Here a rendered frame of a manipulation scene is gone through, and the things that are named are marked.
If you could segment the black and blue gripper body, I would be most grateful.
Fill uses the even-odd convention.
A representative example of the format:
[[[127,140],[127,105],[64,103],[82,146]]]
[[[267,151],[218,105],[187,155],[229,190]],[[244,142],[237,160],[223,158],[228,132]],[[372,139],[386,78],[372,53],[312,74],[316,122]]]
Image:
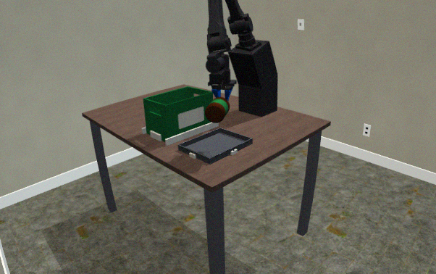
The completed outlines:
[[[230,90],[232,87],[235,86],[237,83],[237,80],[231,80],[230,83],[223,83],[222,88],[220,90]]]

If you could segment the green and brown bottle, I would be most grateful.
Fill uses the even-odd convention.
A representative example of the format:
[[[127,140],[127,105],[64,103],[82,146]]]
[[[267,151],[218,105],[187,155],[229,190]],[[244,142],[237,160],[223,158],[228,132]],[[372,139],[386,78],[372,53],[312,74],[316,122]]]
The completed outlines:
[[[230,109],[229,101],[223,97],[215,98],[205,109],[206,118],[212,123],[221,122]]]

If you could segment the green bottle crate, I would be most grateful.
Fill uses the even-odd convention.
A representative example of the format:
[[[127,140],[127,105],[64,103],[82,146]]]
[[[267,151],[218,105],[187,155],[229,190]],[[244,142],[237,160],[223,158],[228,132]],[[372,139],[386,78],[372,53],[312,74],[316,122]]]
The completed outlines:
[[[198,94],[199,96],[194,96]],[[166,138],[211,123],[205,115],[210,104],[199,88],[184,87],[143,99],[146,133],[154,131]]]

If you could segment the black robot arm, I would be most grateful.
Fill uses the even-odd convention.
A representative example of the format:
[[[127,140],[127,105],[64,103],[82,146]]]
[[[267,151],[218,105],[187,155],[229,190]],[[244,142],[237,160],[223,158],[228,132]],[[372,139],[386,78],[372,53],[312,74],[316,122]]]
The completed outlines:
[[[255,41],[252,35],[252,20],[248,13],[243,13],[238,0],[225,1],[231,15],[231,17],[227,18],[230,32],[238,34],[239,37],[239,43],[235,45],[235,48],[253,51],[261,46],[261,42]],[[222,88],[223,83],[230,83],[230,69],[225,71],[222,69],[230,68],[229,55],[224,54],[224,52],[231,51],[230,47],[232,44],[224,24],[222,0],[208,0],[208,5],[209,26],[207,47],[209,55],[207,56],[206,69],[210,72],[209,83],[211,88],[219,90]],[[226,51],[223,49],[226,49]],[[219,52],[219,50],[222,52]]]

